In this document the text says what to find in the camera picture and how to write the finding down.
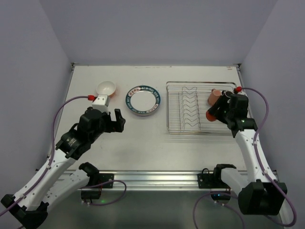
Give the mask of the pink mug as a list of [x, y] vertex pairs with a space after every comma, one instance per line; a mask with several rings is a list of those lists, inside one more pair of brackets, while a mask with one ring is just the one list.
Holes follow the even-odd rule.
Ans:
[[213, 106], [217, 102], [217, 100], [221, 97], [221, 95], [222, 92], [220, 90], [212, 89], [207, 100], [208, 104], [210, 106]]

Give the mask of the orange mug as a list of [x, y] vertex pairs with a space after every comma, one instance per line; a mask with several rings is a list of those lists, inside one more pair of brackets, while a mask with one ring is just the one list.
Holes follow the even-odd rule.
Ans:
[[206, 111], [205, 116], [209, 122], [215, 122], [217, 120], [215, 114], [209, 110]]

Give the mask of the dark teal plate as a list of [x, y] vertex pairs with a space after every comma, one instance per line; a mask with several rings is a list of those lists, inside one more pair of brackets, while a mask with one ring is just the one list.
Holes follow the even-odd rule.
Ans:
[[125, 104], [134, 115], [150, 116], [159, 109], [161, 96], [153, 87], [139, 85], [128, 91]]

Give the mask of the orange bowl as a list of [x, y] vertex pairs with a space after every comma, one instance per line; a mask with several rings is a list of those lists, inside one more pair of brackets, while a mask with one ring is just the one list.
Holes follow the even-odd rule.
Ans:
[[96, 93], [113, 97], [116, 93], [116, 84], [112, 81], [103, 81], [96, 86]]

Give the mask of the black mug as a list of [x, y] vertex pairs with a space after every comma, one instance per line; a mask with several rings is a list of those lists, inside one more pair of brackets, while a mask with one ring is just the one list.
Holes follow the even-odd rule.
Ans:
[[226, 98], [230, 98], [233, 95], [233, 92], [231, 91], [223, 91], [223, 96]]

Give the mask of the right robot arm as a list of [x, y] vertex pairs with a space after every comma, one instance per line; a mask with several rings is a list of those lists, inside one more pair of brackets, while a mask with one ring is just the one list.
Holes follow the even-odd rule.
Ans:
[[277, 180], [268, 165], [256, 121], [248, 117], [248, 104], [246, 95], [224, 91], [206, 112], [209, 121], [218, 120], [227, 125], [247, 169], [247, 178], [243, 178], [234, 166], [217, 165], [217, 178], [237, 194], [239, 209], [244, 215], [275, 216], [282, 207], [287, 187]]

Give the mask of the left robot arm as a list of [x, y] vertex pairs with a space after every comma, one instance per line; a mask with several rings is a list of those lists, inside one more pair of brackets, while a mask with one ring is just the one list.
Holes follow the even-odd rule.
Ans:
[[47, 218], [51, 208], [80, 188], [102, 188], [99, 170], [86, 162], [71, 177], [58, 183], [60, 176], [86, 153], [103, 133], [124, 130], [125, 119], [115, 109], [113, 121], [107, 112], [92, 107], [80, 116], [79, 122], [62, 135], [52, 155], [34, 177], [15, 194], [6, 194], [1, 203], [26, 229], [37, 229]]

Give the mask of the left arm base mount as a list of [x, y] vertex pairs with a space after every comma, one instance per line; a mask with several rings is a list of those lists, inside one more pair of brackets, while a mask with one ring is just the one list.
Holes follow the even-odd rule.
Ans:
[[102, 195], [102, 188], [112, 188], [113, 184], [109, 183], [104, 186], [98, 186], [94, 188], [88, 188], [90, 186], [98, 185], [101, 183], [105, 183], [107, 181], [114, 180], [114, 174], [112, 173], [99, 173], [95, 174], [93, 177], [89, 179], [89, 182], [87, 185], [85, 185], [85, 189], [81, 190], [81, 199], [83, 201], [89, 201], [90, 203], [93, 202], [93, 200], [99, 199]]

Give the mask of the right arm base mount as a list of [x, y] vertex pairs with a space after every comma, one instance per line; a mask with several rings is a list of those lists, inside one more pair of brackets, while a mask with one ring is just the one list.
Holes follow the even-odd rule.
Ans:
[[236, 167], [232, 164], [217, 164], [210, 172], [208, 168], [204, 168], [201, 173], [197, 174], [198, 188], [204, 189], [224, 189], [220, 192], [211, 192], [209, 196], [213, 201], [227, 204], [231, 198], [238, 199], [236, 195], [232, 195], [231, 188], [221, 180], [221, 172], [225, 168]]

